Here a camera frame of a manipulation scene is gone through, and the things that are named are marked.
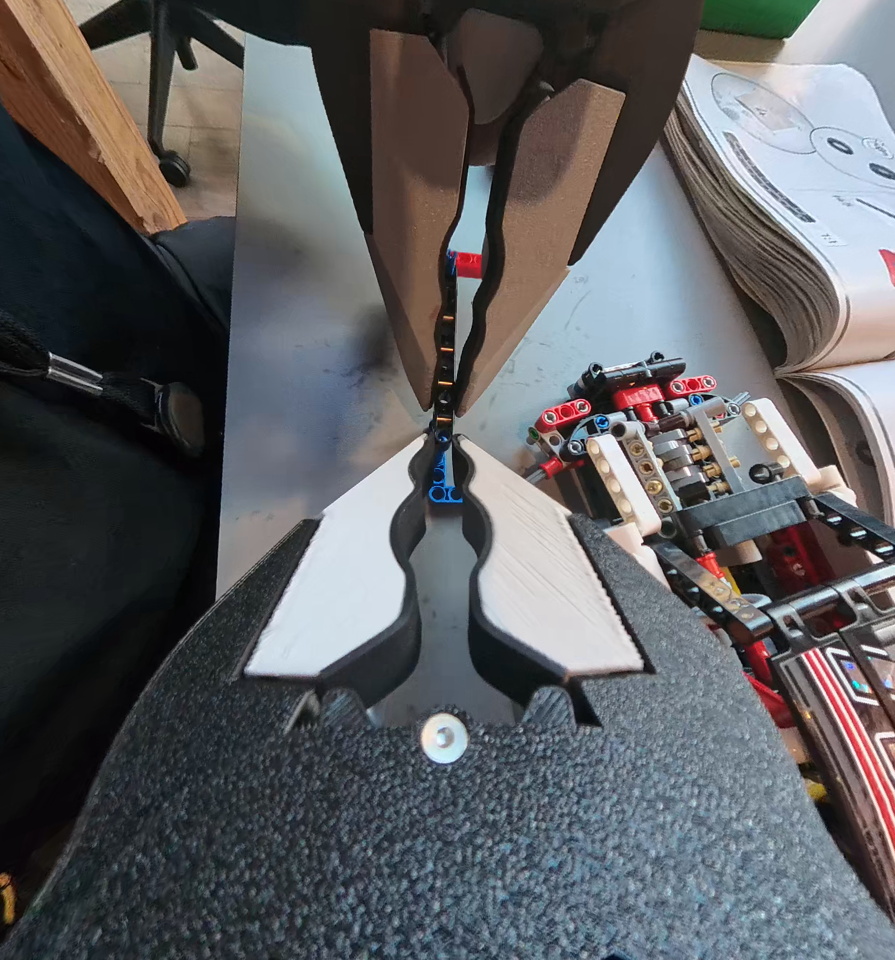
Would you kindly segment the person's dark trousers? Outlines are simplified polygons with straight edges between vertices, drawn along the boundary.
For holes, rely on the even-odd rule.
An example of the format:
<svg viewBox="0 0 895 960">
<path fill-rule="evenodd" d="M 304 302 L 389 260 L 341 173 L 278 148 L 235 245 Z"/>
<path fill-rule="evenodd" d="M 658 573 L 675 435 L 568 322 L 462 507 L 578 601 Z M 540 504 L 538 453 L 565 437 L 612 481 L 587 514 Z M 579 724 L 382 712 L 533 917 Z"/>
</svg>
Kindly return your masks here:
<svg viewBox="0 0 895 960">
<path fill-rule="evenodd" d="M 186 222 L 149 238 L 167 273 L 206 322 L 230 334 L 237 220 Z"/>
</svg>

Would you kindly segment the long black brick beam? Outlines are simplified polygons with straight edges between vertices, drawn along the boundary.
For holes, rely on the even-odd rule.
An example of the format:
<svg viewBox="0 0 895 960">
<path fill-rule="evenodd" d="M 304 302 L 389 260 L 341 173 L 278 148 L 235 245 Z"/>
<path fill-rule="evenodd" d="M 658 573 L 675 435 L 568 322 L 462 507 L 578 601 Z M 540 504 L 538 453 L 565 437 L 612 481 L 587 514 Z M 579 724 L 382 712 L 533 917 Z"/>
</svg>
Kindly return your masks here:
<svg viewBox="0 0 895 960">
<path fill-rule="evenodd" d="M 441 312 L 435 323 L 434 345 L 436 364 L 432 390 L 430 432 L 435 428 L 447 429 L 454 436 L 456 406 L 456 314 L 457 314 L 457 278 L 456 282 L 445 279 L 445 261 L 442 269 Z"/>
</svg>

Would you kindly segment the open building instruction booklet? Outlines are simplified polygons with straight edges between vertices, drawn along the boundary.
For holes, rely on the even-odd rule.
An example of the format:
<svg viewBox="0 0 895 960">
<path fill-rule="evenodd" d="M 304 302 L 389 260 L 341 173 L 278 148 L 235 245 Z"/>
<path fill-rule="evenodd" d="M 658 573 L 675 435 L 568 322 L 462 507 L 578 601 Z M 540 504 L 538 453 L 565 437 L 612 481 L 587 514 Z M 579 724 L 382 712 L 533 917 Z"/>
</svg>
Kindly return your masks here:
<svg viewBox="0 0 895 960">
<path fill-rule="evenodd" d="M 895 527 L 895 132 L 844 65 L 693 55 L 666 144 L 817 460 Z"/>
</svg>

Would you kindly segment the toy brick race car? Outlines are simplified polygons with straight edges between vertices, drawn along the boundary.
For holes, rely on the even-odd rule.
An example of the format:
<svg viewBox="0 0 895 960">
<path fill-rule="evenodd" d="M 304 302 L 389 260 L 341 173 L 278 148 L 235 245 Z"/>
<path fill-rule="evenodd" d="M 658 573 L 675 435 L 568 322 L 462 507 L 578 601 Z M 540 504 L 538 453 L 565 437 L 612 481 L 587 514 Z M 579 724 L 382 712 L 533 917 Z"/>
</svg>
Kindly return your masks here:
<svg viewBox="0 0 895 960">
<path fill-rule="evenodd" d="M 895 923 L 895 529 L 811 459 L 773 401 L 659 352 L 597 363 L 527 427 L 532 483 L 638 534 L 729 642 L 835 841 Z"/>
</svg>

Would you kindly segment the round black badge reel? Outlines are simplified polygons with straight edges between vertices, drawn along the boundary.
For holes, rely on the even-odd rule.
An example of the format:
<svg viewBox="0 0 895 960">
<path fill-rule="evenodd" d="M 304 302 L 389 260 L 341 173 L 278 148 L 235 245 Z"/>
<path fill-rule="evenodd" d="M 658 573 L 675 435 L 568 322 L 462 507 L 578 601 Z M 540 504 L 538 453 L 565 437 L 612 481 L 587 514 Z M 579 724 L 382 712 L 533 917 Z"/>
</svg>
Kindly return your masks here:
<svg viewBox="0 0 895 960">
<path fill-rule="evenodd" d="M 203 405 L 186 384 L 176 381 L 155 388 L 154 426 L 184 456 L 196 459 L 204 453 Z"/>
</svg>

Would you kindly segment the person's black jacket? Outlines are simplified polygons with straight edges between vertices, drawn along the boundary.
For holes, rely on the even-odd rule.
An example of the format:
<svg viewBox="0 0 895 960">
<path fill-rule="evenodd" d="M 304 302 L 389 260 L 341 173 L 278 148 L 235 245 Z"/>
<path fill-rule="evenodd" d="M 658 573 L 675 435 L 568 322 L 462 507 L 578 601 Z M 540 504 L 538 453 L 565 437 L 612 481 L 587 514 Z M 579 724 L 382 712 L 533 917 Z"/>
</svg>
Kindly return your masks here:
<svg viewBox="0 0 895 960">
<path fill-rule="evenodd" d="M 214 595 L 229 336 L 0 102 L 0 874 L 82 803 Z M 200 399 L 205 448 L 155 426 Z"/>
</svg>

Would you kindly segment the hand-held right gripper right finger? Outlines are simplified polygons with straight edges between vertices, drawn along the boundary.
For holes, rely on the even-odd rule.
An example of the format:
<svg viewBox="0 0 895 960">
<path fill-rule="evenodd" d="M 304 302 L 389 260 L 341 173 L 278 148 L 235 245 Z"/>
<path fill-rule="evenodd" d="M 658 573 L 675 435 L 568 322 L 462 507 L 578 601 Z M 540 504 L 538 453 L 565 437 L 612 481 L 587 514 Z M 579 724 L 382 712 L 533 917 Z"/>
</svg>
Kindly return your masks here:
<svg viewBox="0 0 895 960">
<path fill-rule="evenodd" d="M 521 707 L 565 690 L 645 670 L 567 508 L 466 437 L 453 440 L 462 531 L 475 554 L 467 644 L 478 675 Z"/>
</svg>

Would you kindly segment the wooden panel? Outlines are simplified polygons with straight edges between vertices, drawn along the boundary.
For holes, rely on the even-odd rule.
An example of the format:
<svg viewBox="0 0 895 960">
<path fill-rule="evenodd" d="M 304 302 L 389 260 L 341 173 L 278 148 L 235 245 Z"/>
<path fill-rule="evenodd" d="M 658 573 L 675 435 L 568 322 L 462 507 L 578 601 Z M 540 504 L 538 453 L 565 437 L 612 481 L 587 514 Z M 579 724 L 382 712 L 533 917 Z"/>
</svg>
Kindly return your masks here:
<svg viewBox="0 0 895 960">
<path fill-rule="evenodd" d="M 0 100 L 142 234 L 187 218 L 62 1 L 0 1 Z"/>
</svg>

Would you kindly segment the green plastic bin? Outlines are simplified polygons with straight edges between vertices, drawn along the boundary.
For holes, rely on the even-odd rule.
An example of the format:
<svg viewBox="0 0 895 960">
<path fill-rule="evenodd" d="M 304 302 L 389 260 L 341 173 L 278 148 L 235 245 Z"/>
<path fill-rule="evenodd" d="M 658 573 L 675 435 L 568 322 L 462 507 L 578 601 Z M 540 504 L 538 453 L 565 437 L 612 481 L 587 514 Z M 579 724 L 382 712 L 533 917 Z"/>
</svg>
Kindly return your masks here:
<svg viewBox="0 0 895 960">
<path fill-rule="evenodd" d="M 764 40 L 786 40 L 819 1 L 705 1 L 700 27 Z"/>
</svg>

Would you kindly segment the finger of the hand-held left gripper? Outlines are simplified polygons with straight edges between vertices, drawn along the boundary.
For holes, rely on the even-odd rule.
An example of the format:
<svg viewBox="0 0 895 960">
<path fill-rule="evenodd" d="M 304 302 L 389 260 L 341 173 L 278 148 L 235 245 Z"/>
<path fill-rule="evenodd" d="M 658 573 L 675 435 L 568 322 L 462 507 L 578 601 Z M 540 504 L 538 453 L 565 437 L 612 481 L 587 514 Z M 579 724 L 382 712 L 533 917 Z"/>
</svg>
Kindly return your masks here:
<svg viewBox="0 0 895 960">
<path fill-rule="evenodd" d="M 408 382 L 432 406 L 442 270 L 459 217 L 469 101 L 423 35 L 369 34 L 369 255 Z"/>
<path fill-rule="evenodd" d="M 580 78 L 505 127 L 458 366 L 458 415 L 473 408 L 567 277 L 624 101 L 622 91 Z"/>
</svg>

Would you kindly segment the blue angled brick beam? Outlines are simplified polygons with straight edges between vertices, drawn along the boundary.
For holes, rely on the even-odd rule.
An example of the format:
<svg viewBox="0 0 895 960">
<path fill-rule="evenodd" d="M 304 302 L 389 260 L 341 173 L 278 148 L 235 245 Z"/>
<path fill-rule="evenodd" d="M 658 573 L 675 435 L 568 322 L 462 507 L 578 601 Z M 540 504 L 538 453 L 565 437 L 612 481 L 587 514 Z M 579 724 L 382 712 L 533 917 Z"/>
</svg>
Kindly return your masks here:
<svg viewBox="0 0 895 960">
<path fill-rule="evenodd" d="M 453 436 L 438 427 L 432 431 L 435 459 L 430 471 L 427 498 L 435 507 L 455 507 L 463 503 L 463 493 L 454 483 Z"/>
</svg>

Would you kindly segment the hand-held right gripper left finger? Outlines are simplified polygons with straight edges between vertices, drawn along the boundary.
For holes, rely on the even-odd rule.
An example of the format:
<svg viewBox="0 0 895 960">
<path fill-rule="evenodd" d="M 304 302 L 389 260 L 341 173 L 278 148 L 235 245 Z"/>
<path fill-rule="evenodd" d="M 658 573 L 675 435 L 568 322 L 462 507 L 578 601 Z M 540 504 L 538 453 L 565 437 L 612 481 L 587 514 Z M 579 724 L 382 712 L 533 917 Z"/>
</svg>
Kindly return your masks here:
<svg viewBox="0 0 895 960">
<path fill-rule="evenodd" d="M 326 507 L 245 675 L 382 701 L 413 672 L 421 617 L 410 557 L 427 529 L 421 435 Z"/>
</svg>

